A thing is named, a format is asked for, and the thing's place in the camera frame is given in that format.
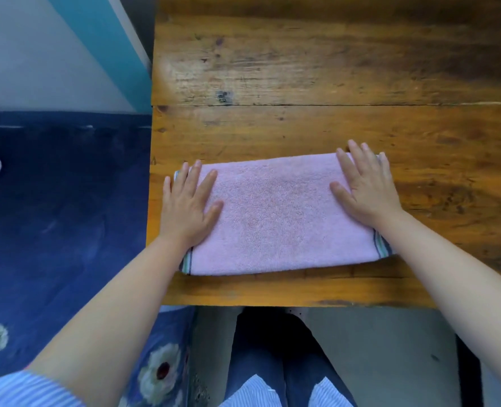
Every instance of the pants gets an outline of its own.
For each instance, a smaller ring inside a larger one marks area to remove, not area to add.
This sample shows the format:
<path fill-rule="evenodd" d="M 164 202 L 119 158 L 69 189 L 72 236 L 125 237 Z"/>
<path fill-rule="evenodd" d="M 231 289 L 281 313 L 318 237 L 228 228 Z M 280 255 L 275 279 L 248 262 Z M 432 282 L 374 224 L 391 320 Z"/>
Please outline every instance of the pants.
<path fill-rule="evenodd" d="M 246 307 L 237 317 L 226 400 L 254 374 L 277 392 L 283 407 L 307 407 L 324 377 L 356 407 L 303 321 L 275 307 Z"/>

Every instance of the blue and white striped shirt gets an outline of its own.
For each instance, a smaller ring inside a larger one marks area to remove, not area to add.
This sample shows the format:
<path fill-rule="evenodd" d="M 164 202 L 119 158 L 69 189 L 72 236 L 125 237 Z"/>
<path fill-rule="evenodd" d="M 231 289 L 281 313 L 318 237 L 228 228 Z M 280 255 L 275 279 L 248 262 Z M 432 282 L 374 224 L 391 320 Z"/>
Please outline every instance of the blue and white striped shirt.
<path fill-rule="evenodd" d="M 353 407 L 326 378 L 311 393 L 309 407 Z M 19 371 L 0 377 L 0 406 L 14 407 L 84 407 L 84 404 L 60 384 Z M 221 407 L 280 407 L 279 396 L 264 380 L 249 378 Z"/>

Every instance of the forearm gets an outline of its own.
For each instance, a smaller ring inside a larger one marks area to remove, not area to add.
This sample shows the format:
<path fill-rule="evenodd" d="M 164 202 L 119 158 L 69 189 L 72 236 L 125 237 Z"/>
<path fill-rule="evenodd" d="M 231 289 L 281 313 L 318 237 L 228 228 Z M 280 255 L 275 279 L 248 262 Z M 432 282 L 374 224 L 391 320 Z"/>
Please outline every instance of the forearm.
<path fill-rule="evenodd" d="M 29 369 L 87 405 L 116 405 L 184 253 L 184 246 L 156 239 L 64 326 Z"/>
<path fill-rule="evenodd" d="M 501 275 L 408 213 L 387 218 L 377 230 L 458 335 L 501 377 Z"/>

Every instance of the wooden table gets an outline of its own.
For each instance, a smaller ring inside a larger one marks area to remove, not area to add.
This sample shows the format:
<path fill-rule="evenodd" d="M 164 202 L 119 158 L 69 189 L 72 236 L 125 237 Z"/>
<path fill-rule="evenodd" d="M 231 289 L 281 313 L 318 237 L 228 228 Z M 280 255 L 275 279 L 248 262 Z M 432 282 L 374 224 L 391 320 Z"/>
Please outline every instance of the wooden table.
<path fill-rule="evenodd" d="M 423 0 L 375 0 L 371 11 L 361 0 L 161 1 L 148 242 L 158 234 L 163 178 L 183 161 L 326 153 L 354 138 L 388 154 L 405 209 L 501 273 L 501 0 L 427 1 L 418 20 L 409 12 Z M 245 276 L 177 274 L 165 304 L 433 301 L 394 257 Z"/>

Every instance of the pink towel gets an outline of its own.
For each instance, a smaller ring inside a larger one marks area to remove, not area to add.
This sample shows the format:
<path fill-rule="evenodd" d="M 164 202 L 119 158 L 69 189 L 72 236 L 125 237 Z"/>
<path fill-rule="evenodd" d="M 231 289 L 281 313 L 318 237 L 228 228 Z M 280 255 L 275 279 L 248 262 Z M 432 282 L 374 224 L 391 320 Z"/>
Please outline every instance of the pink towel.
<path fill-rule="evenodd" d="M 335 200 L 331 181 L 348 188 L 335 154 L 206 164 L 219 172 L 209 205 L 223 200 L 213 232 L 190 250 L 181 270 L 214 275 L 363 263 L 392 253 L 372 228 Z"/>

